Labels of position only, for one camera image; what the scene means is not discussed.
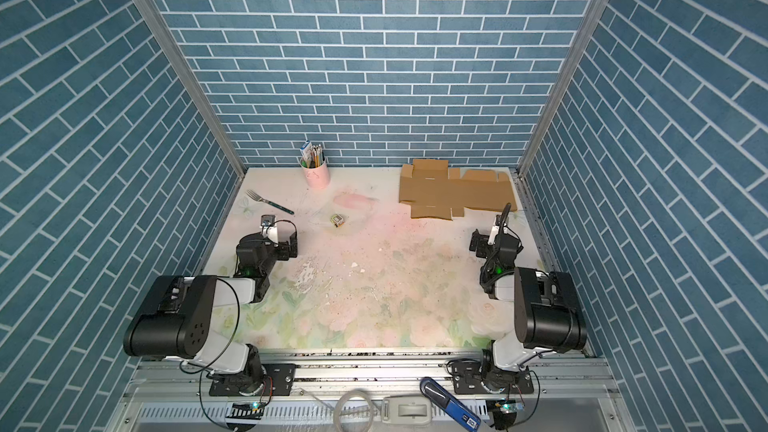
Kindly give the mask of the brown cardboard box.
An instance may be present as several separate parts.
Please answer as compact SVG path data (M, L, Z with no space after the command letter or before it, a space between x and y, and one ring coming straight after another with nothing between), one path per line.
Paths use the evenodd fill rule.
M465 209L517 211L507 173L450 167L447 160L414 159L401 168L399 202L411 207L411 218L452 220Z

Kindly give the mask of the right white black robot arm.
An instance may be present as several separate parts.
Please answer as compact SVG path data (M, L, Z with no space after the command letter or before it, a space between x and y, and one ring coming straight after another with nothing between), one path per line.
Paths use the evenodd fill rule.
M534 360L586 345L586 319L573 279L563 272L517 266L523 244L507 229L474 231L469 250L484 261L479 274L483 292L492 300L512 300L513 331L483 351L475 380L490 393L530 393Z

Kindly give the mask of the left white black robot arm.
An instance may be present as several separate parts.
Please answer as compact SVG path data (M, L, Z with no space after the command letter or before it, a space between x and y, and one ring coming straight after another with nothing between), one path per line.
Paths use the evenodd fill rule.
M278 261L298 256L298 234L279 241L269 231L249 234L236 247L232 277L165 275L157 278L123 338L123 349L134 357L176 358L194 373L212 380L215 397L288 396L296 367L265 365L252 344L211 329L213 311L261 302L269 274Z

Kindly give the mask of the small green white toy block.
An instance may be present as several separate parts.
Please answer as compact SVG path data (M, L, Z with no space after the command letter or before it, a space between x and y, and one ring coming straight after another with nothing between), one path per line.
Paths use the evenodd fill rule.
M331 216L330 220L331 220L331 223L332 223L332 224L333 224L335 227L341 227L341 226L342 226L342 225L344 225L344 224L345 224L345 222L346 222L346 219L345 219L345 217L344 217L343 215L340 215L340 214L333 214L333 215Z

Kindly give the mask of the pink pen holder bucket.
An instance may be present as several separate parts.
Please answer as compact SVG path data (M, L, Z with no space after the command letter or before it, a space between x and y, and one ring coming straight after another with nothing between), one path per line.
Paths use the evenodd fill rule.
M327 162L317 167L302 167L307 185L312 190L323 190L330 183L330 171Z

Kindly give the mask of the pens in bucket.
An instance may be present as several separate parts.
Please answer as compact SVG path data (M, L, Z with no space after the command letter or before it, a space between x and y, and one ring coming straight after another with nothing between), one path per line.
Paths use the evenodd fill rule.
M314 144L306 141L300 147L299 163L303 168L314 169L325 163L324 147L322 144Z

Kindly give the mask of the blue handheld tool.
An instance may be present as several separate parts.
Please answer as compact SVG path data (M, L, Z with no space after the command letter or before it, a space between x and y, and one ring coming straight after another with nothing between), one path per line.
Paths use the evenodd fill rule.
M445 412L452 420L466 431L478 432L481 426L480 417L453 396L431 377L421 379L420 391L438 409Z

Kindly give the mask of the grey white plastic device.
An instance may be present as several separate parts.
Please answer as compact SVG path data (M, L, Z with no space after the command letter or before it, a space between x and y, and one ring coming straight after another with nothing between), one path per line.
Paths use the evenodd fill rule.
M383 399L381 421L384 424L427 426L432 419L432 402L423 395L390 396Z

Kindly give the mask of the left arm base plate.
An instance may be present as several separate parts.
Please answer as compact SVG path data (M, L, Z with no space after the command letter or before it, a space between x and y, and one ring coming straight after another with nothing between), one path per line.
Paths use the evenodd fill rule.
M265 364L253 376L248 370L237 374L213 374L212 397L289 396L297 366L289 363Z

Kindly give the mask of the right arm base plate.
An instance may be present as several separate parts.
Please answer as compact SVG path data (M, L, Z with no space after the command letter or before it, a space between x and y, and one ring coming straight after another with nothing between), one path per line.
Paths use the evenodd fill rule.
M534 384L528 372L512 372L474 359L453 359L445 369L459 395L532 394Z

